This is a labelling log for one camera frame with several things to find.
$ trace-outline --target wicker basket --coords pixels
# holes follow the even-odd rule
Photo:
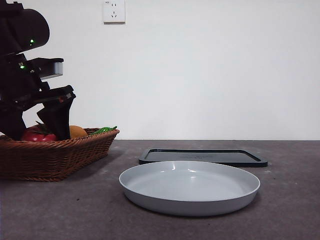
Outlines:
[[[99,128],[85,128],[90,134]],[[58,182],[108,155],[120,131],[62,141],[14,141],[0,136],[0,179]]]

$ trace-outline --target white plate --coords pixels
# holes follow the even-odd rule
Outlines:
[[[202,161],[161,161],[134,166],[119,181],[133,203],[164,214],[212,216],[247,206],[259,179],[240,168]]]

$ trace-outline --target black tray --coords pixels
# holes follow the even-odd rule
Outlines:
[[[139,158],[139,164],[163,161],[200,161],[225,164],[233,167],[266,167],[268,161],[245,150],[190,150],[147,149]]]

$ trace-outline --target electrical outlet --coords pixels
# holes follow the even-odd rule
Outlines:
[[[103,22],[105,24],[124,24],[126,22],[125,0],[105,0],[103,3]]]

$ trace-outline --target concrete countertop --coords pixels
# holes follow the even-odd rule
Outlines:
[[[243,149],[261,187],[229,214],[179,217],[131,203],[118,177],[147,148]],[[0,240],[319,240],[320,141],[115,140],[109,155],[60,182],[0,180]]]

